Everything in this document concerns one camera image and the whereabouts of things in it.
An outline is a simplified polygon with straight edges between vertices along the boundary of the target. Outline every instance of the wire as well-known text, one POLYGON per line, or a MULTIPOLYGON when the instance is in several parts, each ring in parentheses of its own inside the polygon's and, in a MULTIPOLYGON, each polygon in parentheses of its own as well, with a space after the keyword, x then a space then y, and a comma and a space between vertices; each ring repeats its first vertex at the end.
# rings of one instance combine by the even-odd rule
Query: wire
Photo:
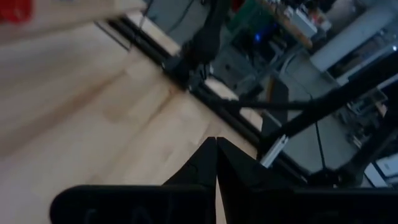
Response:
POLYGON ((322 147, 322 142, 321 142, 321 136, 319 134, 319 126, 318 126, 318 121, 315 122, 315 131, 317 132, 317 141, 318 141, 318 147, 319 147, 319 153, 321 155, 321 162, 322 162, 322 168, 326 169, 326 162, 325 162, 325 155, 323 153, 323 147, 322 147))
POLYGON ((149 10, 150 10, 150 7, 152 7, 152 4, 154 3, 154 1, 155 1, 155 0, 149 0, 148 7, 147 7, 147 8, 145 9, 145 11, 142 13, 142 18, 141 18, 141 20, 139 21, 139 30, 140 30, 140 31, 141 31, 141 29, 142 29, 142 25, 144 25, 144 21, 145 21, 147 15, 148 15, 148 12, 149 12, 149 10))
MULTIPOLYGON (((290 75, 289 73, 287 73, 287 72, 286 72, 286 74, 288 75, 288 77, 290 77, 291 79, 293 79, 298 85, 300 85, 300 86, 303 88, 303 90, 310 96, 311 101, 313 101, 313 96, 312 96, 312 94, 307 90, 307 88, 306 88, 303 84, 301 84, 295 77, 291 76, 291 75, 290 75)), ((321 137, 320 137, 320 134, 319 134, 318 121, 315 122, 315 131, 316 131, 316 133, 317 133, 317 141, 318 141, 319 153, 320 153, 320 155, 321 155, 322 168, 323 168, 323 169, 326 169, 325 155, 324 155, 324 153, 323 153, 322 141, 321 141, 321 137)))
POLYGON ((175 21, 175 23, 166 31, 166 34, 170 34, 173 30, 175 30, 181 24, 181 22, 184 20, 185 16, 187 15, 189 9, 191 8, 192 3, 193 3, 193 0, 191 0, 188 3, 188 5, 185 7, 184 11, 182 12, 181 16, 179 17, 179 19, 177 19, 177 21, 175 21))

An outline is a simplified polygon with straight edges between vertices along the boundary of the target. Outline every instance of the wooden board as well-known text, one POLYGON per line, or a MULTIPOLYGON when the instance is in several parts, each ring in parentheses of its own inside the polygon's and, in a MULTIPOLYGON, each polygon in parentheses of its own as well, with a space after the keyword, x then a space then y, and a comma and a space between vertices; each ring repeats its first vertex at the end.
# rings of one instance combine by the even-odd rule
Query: wooden board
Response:
MULTIPOLYGON (((208 136, 256 154, 140 51, 128 54, 94 25, 0 47, 0 80, 1 223, 49 223, 54 196, 78 184, 162 184, 208 136)), ((222 208, 219 194, 216 202, 222 208)))
POLYGON ((145 8, 141 0, 33 0, 32 19, 0 24, 0 45, 145 8))

